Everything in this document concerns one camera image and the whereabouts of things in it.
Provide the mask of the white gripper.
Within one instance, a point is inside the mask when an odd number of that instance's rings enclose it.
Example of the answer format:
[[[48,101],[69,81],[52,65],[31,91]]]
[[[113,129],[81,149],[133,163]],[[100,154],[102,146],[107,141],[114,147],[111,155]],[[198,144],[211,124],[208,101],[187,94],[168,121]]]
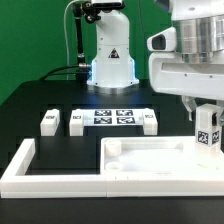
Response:
[[[192,121],[195,98],[224,101],[224,52],[201,64],[184,63],[176,53],[154,52],[149,57],[149,78],[156,92],[181,95]]]

